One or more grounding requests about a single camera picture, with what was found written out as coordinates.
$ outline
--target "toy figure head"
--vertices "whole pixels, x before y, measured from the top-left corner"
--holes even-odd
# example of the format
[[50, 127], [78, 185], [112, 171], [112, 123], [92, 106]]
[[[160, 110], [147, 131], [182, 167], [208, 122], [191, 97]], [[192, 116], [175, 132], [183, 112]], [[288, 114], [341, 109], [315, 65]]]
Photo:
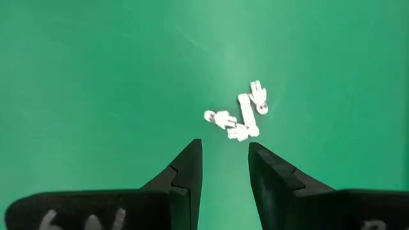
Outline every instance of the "toy figure head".
[[215, 116], [216, 116], [216, 113], [213, 112], [213, 111], [204, 112], [204, 118], [205, 118], [205, 120], [207, 120], [209, 122], [215, 122]]
[[266, 103], [263, 103], [263, 105], [257, 105], [256, 109], [257, 109], [257, 112], [259, 112], [262, 115], [268, 113], [268, 107]]

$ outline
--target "black plastic part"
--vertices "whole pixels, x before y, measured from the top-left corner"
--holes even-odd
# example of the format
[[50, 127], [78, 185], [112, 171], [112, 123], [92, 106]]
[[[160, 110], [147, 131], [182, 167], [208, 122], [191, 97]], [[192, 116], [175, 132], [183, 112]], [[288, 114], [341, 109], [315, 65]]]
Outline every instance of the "black plastic part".
[[249, 169], [263, 230], [409, 228], [408, 192], [335, 191], [255, 142]]
[[[32, 195], [8, 207], [6, 227], [78, 230], [92, 217], [101, 229], [196, 230], [201, 187], [202, 144], [195, 139], [140, 189]], [[122, 210], [123, 220], [118, 221], [116, 214]], [[51, 216], [48, 222], [52, 227], [43, 227], [47, 216]]]

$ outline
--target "white plastic piece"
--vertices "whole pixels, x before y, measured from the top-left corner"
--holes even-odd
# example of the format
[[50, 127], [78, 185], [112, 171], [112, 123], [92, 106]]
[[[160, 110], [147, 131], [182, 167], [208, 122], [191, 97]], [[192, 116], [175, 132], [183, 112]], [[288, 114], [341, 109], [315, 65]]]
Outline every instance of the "white plastic piece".
[[237, 123], [237, 118], [230, 116], [228, 111], [206, 111], [204, 112], [205, 120], [216, 123], [222, 129], [226, 129], [226, 127], [235, 127]]
[[237, 141], [242, 142], [249, 138], [249, 130], [245, 125], [236, 124], [234, 128], [228, 128], [229, 139], [237, 139]]
[[121, 230], [126, 216], [127, 212], [123, 208], [118, 209], [112, 224], [112, 230]]
[[253, 109], [251, 108], [250, 98], [247, 93], [238, 95], [238, 101], [242, 110], [242, 116], [244, 125], [247, 127], [249, 135], [251, 137], [257, 137], [259, 135], [259, 129], [254, 118]]
[[250, 83], [251, 93], [249, 93], [250, 99], [256, 105], [257, 112], [264, 115], [268, 113], [267, 101], [267, 91], [265, 88], [261, 87], [259, 80]]
[[43, 217], [38, 230], [48, 230], [51, 226], [52, 220], [54, 219], [54, 217], [56, 217], [56, 215], [57, 213], [55, 210], [49, 210]]
[[92, 214], [88, 217], [84, 230], [102, 230], [101, 222], [96, 215]]

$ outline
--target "white toy figure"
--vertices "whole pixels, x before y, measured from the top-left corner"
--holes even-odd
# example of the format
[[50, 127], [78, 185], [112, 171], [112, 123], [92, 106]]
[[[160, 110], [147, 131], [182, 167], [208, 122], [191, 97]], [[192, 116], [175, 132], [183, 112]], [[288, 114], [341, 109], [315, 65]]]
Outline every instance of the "white toy figure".
[[238, 101], [242, 110], [242, 116], [244, 125], [247, 127], [249, 135], [251, 137], [257, 137], [259, 135], [259, 129], [254, 118], [253, 109], [251, 108], [250, 98], [247, 93], [238, 95]]
[[256, 80], [255, 82], [250, 83], [251, 93], [249, 93], [250, 99], [256, 105], [258, 113], [264, 115], [268, 113], [268, 107], [266, 104], [267, 100], [267, 91], [265, 88], [261, 87], [260, 81]]
[[229, 139], [237, 139], [237, 141], [242, 142], [249, 138], [249, 131], [245, 125], [236, 124], [236, 127], [228, 129]]
[[206, 111], [204, 112], [205, 120], [216, 123], [222, 129], [226, 129], [226, 127], [235, 127], [237, 123], [237, 118], [230, 116], [228, 111]]

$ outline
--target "green surface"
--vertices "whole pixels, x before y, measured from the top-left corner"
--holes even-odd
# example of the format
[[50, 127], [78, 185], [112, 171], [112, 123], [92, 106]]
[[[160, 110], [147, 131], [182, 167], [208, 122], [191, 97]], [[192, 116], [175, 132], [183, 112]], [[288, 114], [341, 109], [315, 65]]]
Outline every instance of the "green surface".
[[0, 210], [51, 190], [137, 188], [203, 138], [200, 229], [260, 229], [239, 116], [335, 188], [409, 188], [407, 0], [0, 1]]

